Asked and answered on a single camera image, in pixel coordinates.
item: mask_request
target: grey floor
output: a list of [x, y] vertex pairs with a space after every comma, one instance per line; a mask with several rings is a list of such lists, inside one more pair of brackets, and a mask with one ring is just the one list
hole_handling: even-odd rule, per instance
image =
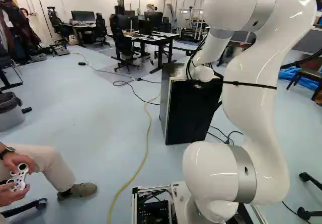
[[[116, 61], [101, 52], [72, 46], [71, 52], [85, 55], [97, 69], [107, 70]], [[187, 58], [176, 51], [179, 61]], [[31, 210], [11, 219], [12, 223], [106, 223], [110, 203], [116, 191], [132, 176], [145, 151], [148, 117], [128, 86], [115, 87], [111, 74], [97, 72], [88, 66], [78, 66], [81, 55], [71, 54], [48, 57], [46, 61], [20, 67], [25, 81], [12, 89], [24, 106], [33, 111], [26, 121], [0, 134], [4, 143], [50, 145], [56, 147], [73, 169], [78, 182], [90, 181], [99, 187], [98, 194], [89, 200], [56, 201], [56, 191], [41, 174], [33, 174], [28, 182], [31, 190], [22, 201], [46, 197], [49, 205], [44, 213]], [[224, 73], [225, 68], [217, 70]], [[18, 81], [8, 69], [7, 77]], [[161, 72], [147, 74], [145, 78], [160, 81]], [[307, 171], [322, 180], [321, 127], [322, 108], [310, 100], [313, 92], [301, 87], [285, 90], [287, 82], [278, 82], [275, 105], [275, 128], [281, 150], [285, 155], [291, 176], [291, 187], [285, 201], [296, 210], [304, 206], [322, 210], [322, 192], [311, 184], [299, 181], [298, 174]], [[160, 85], [133, 82], [138, 95], [151, 99], [159, 94]], [[165, 146], [158, 119], [158, 106], [149, 106], [152, 115], [150, 151], [146, 164], [131, 186], [155, 186], [182, 180], [182, 155], [187, 144]], [[237, 130], [226, 118], [222, 108], [214, 115], [214, 126], [229, 133]], [[233, 135], [236, 144], [243, 138]], [[207, 140], [215, 142], [212, 136]], [[261, 206], [268, 223], [304, 223], [281, 203]], [[130, 223], [131, 189], [119, 196], [112, 223]], [[321, 223], [313, 219], [312, 223]]]

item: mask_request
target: game controller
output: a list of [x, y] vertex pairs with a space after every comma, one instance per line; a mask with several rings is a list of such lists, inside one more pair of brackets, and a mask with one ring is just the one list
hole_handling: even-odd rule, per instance
[[16, 192], [19, 190], [24, 190], [26, 188], [26, 176], [29, 172], [29, 167], [25, 163], [21, 163], [18, 165], [18, 173], [13, 173], [10, 171], [11, 179], [7, 180], [7, 183], [15, 183], [13, 187], [11, 187], [11, 192]]

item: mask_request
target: trash bin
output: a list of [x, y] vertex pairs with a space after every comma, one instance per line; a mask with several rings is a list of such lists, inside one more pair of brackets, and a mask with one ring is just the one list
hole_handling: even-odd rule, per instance
[[22, 101], [13, 92], [0, 94], [0, 131], [25, 121], [21, 106]]

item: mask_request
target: robotic arm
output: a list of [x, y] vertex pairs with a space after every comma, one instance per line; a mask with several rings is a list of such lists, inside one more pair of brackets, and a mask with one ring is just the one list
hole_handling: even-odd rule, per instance
[[[276, 86], [282, 60], [310, 30], [315, 12], [315, 0], [205, 0], [211, 29], [192, 59], [192, 77], [211, 80], [213, 71], [203, 64], [219, 59], [233, 32], [244, 30], [255, 32], [257, 40], [228, 64], [224, 80]], [[233, 216], [237, 202], [275, 203], [288, 192], [288, 169], [273, 124], [275, 92], [224, 84], [223, 108], [245, 133], [243, 147], [200, 141], [184, 153], [192, 201], [214, 223]]]

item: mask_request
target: hand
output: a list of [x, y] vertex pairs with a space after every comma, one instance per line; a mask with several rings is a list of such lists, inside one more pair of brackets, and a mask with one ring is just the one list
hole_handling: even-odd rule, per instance
[[15, 174], [18, 173], [17, 165], [20, 163], [25, 163], [29, 167], [29, 174], [35, 169], [35, 161], [27, 155], [20, 155], [18, 153], [6, 153], [3, 158], [4, 166], [6, 166], [9, 170], [14, 172]]
[[14, 183], [0, 185], [0, 207], [10, 205], [14, 201], [23, 199], [30, 189], [30, 185], [28, 184], [24, 190], [10, 192], [10, 188], [14, 185]]

